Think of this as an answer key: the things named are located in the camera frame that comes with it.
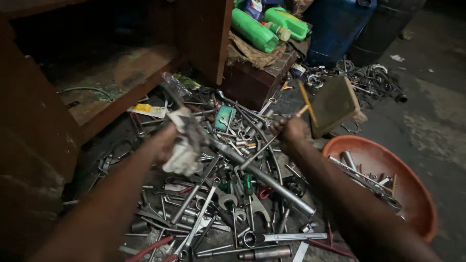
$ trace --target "hand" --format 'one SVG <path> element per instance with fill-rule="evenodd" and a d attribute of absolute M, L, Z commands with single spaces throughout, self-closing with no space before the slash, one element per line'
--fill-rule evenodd
<path fill-rule="evenodd" d="M 281 150 L 290 155 L 297 144 L 306 141 L 306 130 L 309 126 L 301 119 L 301 114 L 296 113 L 289 119 L 281 119 L 270 125 L 270 131 L 278 136 Z"/>
<path fill-rule="evenodd" d="M 178 131 L 176 130 L 176 126 L 170 122 L 151 138 L 150 144 L 156 149 L 154 157 L 156 164 L 164 164 L 170 159 L 177 137 Z"/>

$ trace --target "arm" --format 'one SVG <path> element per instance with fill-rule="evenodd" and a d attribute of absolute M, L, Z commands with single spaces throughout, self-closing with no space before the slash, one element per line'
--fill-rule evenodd
<path fill-rule="evenodd" d="M 422 239 L 369 190 L 352 181 L 305 139 L 299 115 L 271 126 L 281 149 L 329 209 L 342 237 L 360 261 L 440 261 Z"/>
<path fill-rule="evenodd" d="M 116 173 L 108 176 L 55 228 L 31 262 L 104 261 L 116 250 L 140 197 L 144 174 L 166 162 L 176 127 L 170 123 L 144 143 Z"/>

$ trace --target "plastic bag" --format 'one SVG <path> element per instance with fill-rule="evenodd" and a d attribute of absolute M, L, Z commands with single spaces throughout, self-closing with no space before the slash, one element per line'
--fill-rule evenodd
<path fill-rule="evenodd" d="M 181 101 L 189 100 L 192 97 L 192 93 L 170 73 L 164 73 L 163 75 L 167 86 L 175 93 Z"/>

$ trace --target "orange plastic basin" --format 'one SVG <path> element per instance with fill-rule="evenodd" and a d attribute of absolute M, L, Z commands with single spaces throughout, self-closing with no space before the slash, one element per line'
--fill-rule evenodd
<path fill-rule="evenodd" d="M 403 206 L 398 213 L 427 242 L 437 232 L 438 218 L 432 197 L 416 174 L 395 154 L 385 147 L 357 136 L 338 136 L 323 148 L 325 157 L 340 159 L 340 153 L 348 150 L 356 164 L 362 165 L 363 173 L 379 175 L 397 174 L 395 199 Z"/>

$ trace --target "wooden cabinet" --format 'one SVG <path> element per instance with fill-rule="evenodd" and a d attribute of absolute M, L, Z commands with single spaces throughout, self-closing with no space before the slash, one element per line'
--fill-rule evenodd
<path fill-rule="evenodd" d="M 164 72 L 190 62 L 221 84 L 232 9 L 233 0 L 0 1 L 0 232 L 14 236 L 0 242 L 6 254 L 42 239 L 81 145 Z M 106 94 L 57 94 L 78 87 Z"/>

